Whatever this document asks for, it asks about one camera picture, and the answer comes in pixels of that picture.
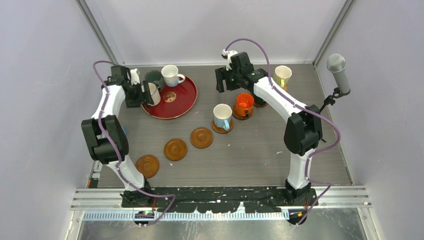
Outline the dark green mug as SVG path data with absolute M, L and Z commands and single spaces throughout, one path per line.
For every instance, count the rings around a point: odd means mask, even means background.
M 258 97 L 257 95 L 254 95 L 254 103 L 257 105 L 266 105 L 266 101 L 264 101 L 262 98 Z

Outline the wooden coaster one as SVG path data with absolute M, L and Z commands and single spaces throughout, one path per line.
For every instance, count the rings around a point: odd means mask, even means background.
M 249 118 L 252 116 L 252 114 L 250 114 L 248 111 L 246 111 L 245 116 L 241 116 L 241 115 L 239 115 L 238 113 L 236 113 L 236 106 L 234 105 L 234 106 L 232 107 L 232 116 L 233 116 L 234 118 L 238 119 L 238 120 L 244 121 L 244 120 L 249 119 Z

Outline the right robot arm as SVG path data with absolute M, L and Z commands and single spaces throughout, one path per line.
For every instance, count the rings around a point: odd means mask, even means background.
M 221 56 L 226 65 L 215 70 L 217 91 L 243 88 L 272 107 L 286 123 L 283 141 L 290 151 L 290 169 L 282 195 L 291 205 L 299 205 L 311 191 L 308 157 L 323 137 L 319 108 L 296 100 L 264 69 L 255 69 L 246 52 L 223 50 Z

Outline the silver white mug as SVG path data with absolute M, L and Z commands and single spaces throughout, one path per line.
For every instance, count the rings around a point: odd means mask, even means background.
M 157 106 L 161 101 L 159 87 L 153 82 L 144 81 L 141 85 L 144 105 L 147 107 Z

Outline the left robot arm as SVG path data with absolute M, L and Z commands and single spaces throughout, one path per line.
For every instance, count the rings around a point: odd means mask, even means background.
M 139 108 L 153 104 L 148 84 L 137 72 L 124 65 L 111 66 L 111 75 L 101 79 L 102 97 L 91 118 L 81 122 L 81 129 L 91 158 L 109 167 L 124 185 L 121 197 L 129 204 L 148 207 L 156 195 L 147 178 L 129 156 L 129 142 L 118 120 L 121 106 Z

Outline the wooden coaster five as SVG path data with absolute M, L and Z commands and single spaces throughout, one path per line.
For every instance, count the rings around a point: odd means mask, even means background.
M 160 168 L 159 160 L 156 156 L 151 154 L 146 154 L 141 156 L 135 162 L 135 168 L 144 175 L 146 179 L 154 177 Z

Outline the orange black mug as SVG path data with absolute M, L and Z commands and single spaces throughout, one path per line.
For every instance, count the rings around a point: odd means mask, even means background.
M 254 97 L 250 93 L 240 93 L 237 95 L 234 105 L 236 106 L 235 111 L 237 114 L 245 116 L 246 111 L 248 111 L 249 114 L 252 114 Z

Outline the wooden coaster six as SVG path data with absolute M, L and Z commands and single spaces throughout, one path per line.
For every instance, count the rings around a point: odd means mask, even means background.
M 268 105 L 268 103 L 261 98 L 254 98 L 254 104 L 253 105 L 257 108 L 263 108 L 263 107 L 266 107 Z

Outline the wooden coaster four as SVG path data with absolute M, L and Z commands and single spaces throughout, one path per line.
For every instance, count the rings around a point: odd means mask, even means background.
M 173 162 L 182 160 L 188 153 L 187 144 L 180 138 L 169 140 L 163 149 L 164 156 Z

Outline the red round tray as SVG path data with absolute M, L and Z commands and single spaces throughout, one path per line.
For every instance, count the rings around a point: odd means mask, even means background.
M 158 105 L 147 107 L 142 104 L 141 107 L 154 118 L 171 120 L 183 116 L 195 105 L 198 88 L 190 77 L 185 76 L 184 82 L 177 86 L 165 85 L 159 95 L 161 100 Z

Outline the wooden coaster two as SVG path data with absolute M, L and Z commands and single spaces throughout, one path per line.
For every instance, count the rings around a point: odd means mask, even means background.
M 230 125 L 229 130 L 225 130 L 224 128 L 218 127 L 215 124 L 214 120 L 211 121 L 211 127 L 212 127 L 212 129 L 216 133 L 218 133 L 218 134 L 227 134 L 227 133 L 229 133 L 234 128 L 234 120 L 233 119 L 230 120 L 230 124 L 229 125 Z

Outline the wooden coaster three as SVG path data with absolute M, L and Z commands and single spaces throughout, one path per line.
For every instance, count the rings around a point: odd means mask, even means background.
M 212 131 L 206 127 L 198 127 L 190 134 L 191 144 L 198 149 L 209 147 L 214 140 Z

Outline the light blue mug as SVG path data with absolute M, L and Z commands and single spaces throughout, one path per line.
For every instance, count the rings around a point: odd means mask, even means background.
M 214 124 L 225 131 L 230 129 L 231 117 L 233 111 L 232 108 L 224 103 L 217 104 L 213 108 L 213 121 Z

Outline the yellow cream mug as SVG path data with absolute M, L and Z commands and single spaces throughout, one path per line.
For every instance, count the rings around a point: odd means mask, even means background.
M 275 68 L 272 78 L 278 86 L 283 88 L 284 85 L 287 86 L 292 74 L 292 70 L 288 66 L 280 65 Z

